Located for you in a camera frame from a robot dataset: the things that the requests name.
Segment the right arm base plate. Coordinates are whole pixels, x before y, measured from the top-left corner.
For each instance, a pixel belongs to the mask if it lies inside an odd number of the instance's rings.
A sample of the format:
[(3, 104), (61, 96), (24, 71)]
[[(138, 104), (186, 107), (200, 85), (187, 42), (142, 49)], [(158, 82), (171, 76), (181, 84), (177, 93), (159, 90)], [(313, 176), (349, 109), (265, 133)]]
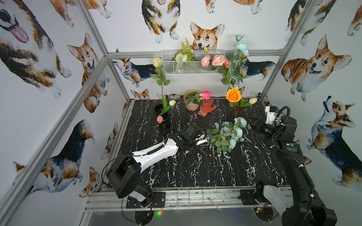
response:
[(265, 205), (267, 201), (258, 200), (254, 189), (241, 189), (239, 199), (243, 205)]

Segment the tall blue rose stem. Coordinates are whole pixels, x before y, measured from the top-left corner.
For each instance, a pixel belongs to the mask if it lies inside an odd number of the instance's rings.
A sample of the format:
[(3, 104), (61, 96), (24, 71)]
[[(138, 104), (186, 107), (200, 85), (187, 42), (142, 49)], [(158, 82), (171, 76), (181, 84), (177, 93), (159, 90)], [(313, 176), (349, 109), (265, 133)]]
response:
[(241, 83), (247, 75), (247, 69), (245, 69), (244, 66), (249, 57), (249, 45), (243, 41), (242, 38), (243, 36), (240, 34), (237, 34), (235, 37), (235, 53), (234, 59), (232, 60), (232, 74), (236, 78), (238, 89), (240, 89)]

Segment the light blue rose spray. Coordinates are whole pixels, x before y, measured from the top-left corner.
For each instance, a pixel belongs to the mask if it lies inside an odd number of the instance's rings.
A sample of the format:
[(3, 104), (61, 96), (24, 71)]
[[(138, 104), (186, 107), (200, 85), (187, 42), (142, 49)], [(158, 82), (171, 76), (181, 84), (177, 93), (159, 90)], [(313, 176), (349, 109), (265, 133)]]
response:
[(223, 139), (222, 137), (212, 138), (209, 142), (209, 148), (212, 151), (216, 151), (217, 153), (227, 152), (230, 153), (237, 144), (241, 144), (245, 141), (244, 137), (227, 137)]

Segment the blue and yellow rose spray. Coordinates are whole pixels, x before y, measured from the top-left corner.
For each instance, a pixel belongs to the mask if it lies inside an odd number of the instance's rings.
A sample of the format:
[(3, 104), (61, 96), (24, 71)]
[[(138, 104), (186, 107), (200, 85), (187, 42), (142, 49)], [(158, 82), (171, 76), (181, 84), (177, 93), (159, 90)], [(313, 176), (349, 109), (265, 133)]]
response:
[(229, 121), (214, 122), (210, 127), (206, 128), (206, 133), (207, 135), (216, 136), (218, 140), (231, 140), (236, 137), (234, 124)]

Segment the magenta pink rose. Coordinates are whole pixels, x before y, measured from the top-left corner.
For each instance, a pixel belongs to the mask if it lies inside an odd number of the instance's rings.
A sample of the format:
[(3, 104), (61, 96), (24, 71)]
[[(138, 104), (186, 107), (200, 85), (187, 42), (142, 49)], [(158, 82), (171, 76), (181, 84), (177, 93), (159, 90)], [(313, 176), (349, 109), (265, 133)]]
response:
[(186, 104), (197, 104), (199, 106), (202, 105), (201, 101), (205, 99), (210, 99), (211, 94), (208, 89), (203, 92), (193, 91), (186, 95)]

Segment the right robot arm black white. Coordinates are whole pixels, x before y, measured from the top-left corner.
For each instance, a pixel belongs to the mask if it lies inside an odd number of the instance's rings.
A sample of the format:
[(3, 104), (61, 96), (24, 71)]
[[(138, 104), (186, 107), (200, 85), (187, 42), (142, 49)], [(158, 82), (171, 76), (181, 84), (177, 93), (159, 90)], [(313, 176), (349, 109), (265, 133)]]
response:
[(283, 165), (292, 196), (277, 185), (260, 180), (254, 196), (260, 203), (271, 204), (284, 226), (334, 226), (337, 216), (328, 209), (315, 188), (304, 163), (302, 150), (294, 141), (297, 121), (290, 117), (288, 106), (266, 106), (266, 119), (257, 119), (253, 129), (264, 133)]

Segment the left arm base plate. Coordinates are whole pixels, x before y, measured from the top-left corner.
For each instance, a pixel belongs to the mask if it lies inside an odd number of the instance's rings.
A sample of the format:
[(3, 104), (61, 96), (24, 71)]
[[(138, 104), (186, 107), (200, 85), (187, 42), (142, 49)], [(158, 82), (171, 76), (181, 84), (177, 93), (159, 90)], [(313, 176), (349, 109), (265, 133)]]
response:
[(126, 208), (127, 209), (139, 209), (139, 208), (164, 208), (166, 202), (165, 192), (154, 192), (150, 193), (149, 196), (144, 197), (143, 195), (132, 192), (127, 197)]

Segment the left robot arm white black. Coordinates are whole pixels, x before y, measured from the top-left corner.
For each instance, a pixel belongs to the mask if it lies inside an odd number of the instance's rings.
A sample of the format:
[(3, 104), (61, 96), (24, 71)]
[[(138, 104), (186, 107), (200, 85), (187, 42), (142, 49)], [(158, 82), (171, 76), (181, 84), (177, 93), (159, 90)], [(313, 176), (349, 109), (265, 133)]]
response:
[(212, 135), (191, 122), (185, 129), (167, 135), (165, 140), (136, 152), (125, 152), (113, 159), (106, 172), (110, 186), (118, 198), (133, 198), (144, 206), (156, 200), (156, 194), (143, 181), (141, 174), (150, 166), (177, 154), (187, 146), (199, 146), (211, 141)]

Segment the blue rose spray from bouquet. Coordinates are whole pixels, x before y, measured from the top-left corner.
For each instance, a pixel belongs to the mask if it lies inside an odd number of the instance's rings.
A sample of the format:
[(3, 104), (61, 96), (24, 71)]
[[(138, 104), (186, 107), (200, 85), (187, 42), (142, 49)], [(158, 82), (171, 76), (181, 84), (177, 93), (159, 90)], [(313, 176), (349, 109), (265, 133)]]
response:
[(230, 133), (230, 137), (233, 139), (239, 139), (243, 137), (244, 129), (251, 129), (251, 125), (243, 117), (234, 118), (233, 121), (226, 121), (223, 123), (224, 132)]

